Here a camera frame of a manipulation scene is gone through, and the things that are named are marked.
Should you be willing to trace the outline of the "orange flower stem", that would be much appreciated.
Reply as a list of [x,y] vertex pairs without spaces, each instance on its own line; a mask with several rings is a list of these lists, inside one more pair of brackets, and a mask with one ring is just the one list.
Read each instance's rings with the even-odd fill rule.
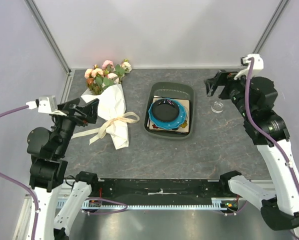
[[100,95],[100,87],[95,83],[95,80],[92,77],[86,79],[86,84],[88,89],[92,92],[93,95]]

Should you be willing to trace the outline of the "white wrapping paper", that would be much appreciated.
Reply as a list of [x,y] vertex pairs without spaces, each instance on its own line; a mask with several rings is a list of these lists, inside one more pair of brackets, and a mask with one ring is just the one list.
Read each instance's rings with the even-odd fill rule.
[[121,84],[108,87],[100,95],[92,95],[92,92],[87,89],[83,95],[81,95],[81,98],[86,103],[94,99],[99,99],[97,115],[105,120],[105,122],[122,116],[126,112],[125,97]]

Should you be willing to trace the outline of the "pink flower stems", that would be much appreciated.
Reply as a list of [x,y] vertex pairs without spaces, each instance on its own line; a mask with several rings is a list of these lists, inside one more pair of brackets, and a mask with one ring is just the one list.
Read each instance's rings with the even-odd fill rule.
[[102,94],[108,87],[113,85],[118,85],[119,78],[115,74],[115,66],[114,62],[111,60],[105,60],[102,66],[98,66],[95,64],[93,68],[88,68],[84,73],[84,78],[87,86],[87,79],[93,78],[94,82],[100,88],[100,94]]

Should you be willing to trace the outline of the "cream ribbon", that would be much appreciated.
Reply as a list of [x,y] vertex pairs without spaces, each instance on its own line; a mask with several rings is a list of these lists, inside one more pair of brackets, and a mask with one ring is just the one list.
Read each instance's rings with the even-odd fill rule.
[[116,150],[129,146],[128,124],[139,122],[140,117],[134,112],[126,112],[121,116],[106,121],[101,127],[74,133],[72,139],[93,135],[89,144],[110,135]]

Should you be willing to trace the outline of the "white flower stem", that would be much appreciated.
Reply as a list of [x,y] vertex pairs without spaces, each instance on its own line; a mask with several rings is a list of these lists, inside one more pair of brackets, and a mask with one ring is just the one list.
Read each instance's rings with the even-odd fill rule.
[[116,64],[114,67],[114,73],[118,76],[119,83],[122,82],[122,79],[125,76],[125,74],[129,74],[131,71],[132,65],[130,64],[127,58],[124,59],[121,64]]

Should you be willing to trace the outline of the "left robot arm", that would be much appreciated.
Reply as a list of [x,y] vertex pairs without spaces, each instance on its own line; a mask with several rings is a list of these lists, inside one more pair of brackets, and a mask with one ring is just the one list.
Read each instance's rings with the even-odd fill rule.
[[32,161],[29,185],[38,198],[30,219],[37,227],[31,230],[36,240],[68,240],[84,201],[97,195],[100,189],[97,174],[81,171],[64,206],[56,212],[68,166],[64,157],[74,130],[77,126],[95,124],[98,117],[98,99],[85,105],[79,105],[80,101],[75,98],[57,104],[51,95],[35,102],[38,112],[50,115],[54,123],[51,129],[37,127],[27,136],[27,153]]

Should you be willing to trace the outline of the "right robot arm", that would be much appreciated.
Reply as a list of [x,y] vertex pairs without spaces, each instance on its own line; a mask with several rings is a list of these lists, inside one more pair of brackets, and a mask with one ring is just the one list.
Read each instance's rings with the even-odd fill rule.
[[231,100],[244,118],[245,132],[265,161],[274,193],[248,181],[240,172],[230,171],[220,176],[219,193],[224,197],[237,194],[260,210],[265,223],[274,231],[299,227],[299,171],[297,170],[290,134],[285,121],[274,110],[278,96],[274,82],[266,77],[252,77],[249,95],[245,94],[246,76],[235,79],[235,72],[220,70],[204,81],[206,93]]

